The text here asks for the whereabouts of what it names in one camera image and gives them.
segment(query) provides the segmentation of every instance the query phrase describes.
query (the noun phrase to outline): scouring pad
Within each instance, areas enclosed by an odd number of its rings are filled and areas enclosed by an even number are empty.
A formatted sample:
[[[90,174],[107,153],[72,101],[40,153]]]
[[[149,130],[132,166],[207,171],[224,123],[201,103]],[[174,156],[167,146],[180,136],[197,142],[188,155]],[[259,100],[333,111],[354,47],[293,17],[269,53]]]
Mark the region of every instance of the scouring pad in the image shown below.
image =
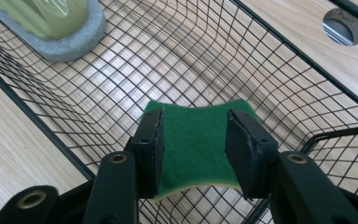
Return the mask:
[[[225,155],[227,112],[240,109],[257,118],[243,100],[222,105],[186,108],[150,101],[145,113],[164,107],[163,171],[161,200],[196,186],[226,186],[241,189]]]
[[[88,17],[85,19],[84,24],[72,35],[62,39],[43,39],[32,32],[26,31],[21,24],[13,21],[12,17],[8,15],[9,13],[1,8],[0,21],[44,58],[53,62],[69,62],[88,53],[104,36],[106,19],[100,4],[97,0],[87,0],[87,5]],[[30,8],[36,11],[35,15],[42,14],[35,5],[30,6]]]

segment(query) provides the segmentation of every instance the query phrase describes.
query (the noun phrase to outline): green scouring pad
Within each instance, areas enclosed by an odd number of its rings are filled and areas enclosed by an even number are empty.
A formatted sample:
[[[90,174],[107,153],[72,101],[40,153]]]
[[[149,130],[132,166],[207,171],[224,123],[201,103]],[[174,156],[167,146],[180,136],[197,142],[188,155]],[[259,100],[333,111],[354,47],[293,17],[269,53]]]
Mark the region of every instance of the green scouring pad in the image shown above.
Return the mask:
[[[164,107],[163,170],[159,201],[196,186],[227,186],[240,189],[225,156],[227,112],[243,110],[257,119],[243,100],[222,105],[187,108],[150,101],[145,113]]]

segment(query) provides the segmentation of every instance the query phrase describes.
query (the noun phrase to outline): wire basket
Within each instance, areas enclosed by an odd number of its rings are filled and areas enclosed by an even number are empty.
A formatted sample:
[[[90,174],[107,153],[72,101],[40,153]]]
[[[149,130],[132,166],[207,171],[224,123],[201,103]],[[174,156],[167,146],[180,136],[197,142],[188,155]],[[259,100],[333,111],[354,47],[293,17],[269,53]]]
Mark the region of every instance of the wire basket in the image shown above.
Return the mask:
[[[242,98],[279,141],[358,194],[358,97],[240,1],[100,1],[106,37],[52,63],[0,22],[0,87],[90,179],[122,150],[150,100],[182,106]],[[271,222],[266,200],[223,187],[140,201],[143,223]]]

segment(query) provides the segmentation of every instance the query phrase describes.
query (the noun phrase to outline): wire mesh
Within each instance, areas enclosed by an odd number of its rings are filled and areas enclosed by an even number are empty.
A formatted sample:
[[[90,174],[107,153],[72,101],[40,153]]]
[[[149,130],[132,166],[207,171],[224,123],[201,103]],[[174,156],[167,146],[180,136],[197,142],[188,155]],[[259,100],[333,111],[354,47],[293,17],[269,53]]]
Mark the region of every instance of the wire mesh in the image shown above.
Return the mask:
[[[106,36],[83,58],[52,63],[0,22],[0,78],[96,173],[122,150],[150,100],[182,106],[242,98],[279,141],[301,150],[315,134],[358,128],[358,102],[298,56],[237,1],[100,1]],[[358,193],[358,135],[323,140],[310,156],[332,181]],[[262,201],[217,186],[140,201],[144,223],[238,223]],[[257,218],[269,223],[265,211]]]

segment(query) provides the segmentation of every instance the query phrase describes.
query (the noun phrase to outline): wood grain surface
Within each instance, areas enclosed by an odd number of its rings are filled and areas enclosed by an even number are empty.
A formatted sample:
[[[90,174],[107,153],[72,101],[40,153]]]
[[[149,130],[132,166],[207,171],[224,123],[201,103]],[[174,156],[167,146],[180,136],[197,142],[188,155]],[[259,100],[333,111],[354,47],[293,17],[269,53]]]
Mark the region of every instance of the wood grain surface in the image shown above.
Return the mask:
[[[243,2],[358,95],[358,45],[341,46],[324,33],[323,17],[335,5],[324,0]]]
[[[334,5],[325,0],[243,2],[358,95],[358,45],[340,46],[324,33],[324,14]],[[0,209],[10,197],[30,186],[52,185],[63,193],[84,181],[0,90]]]
[[[86,179],[0,90],[0,209],[16,193],[50,185],[60,194]]]

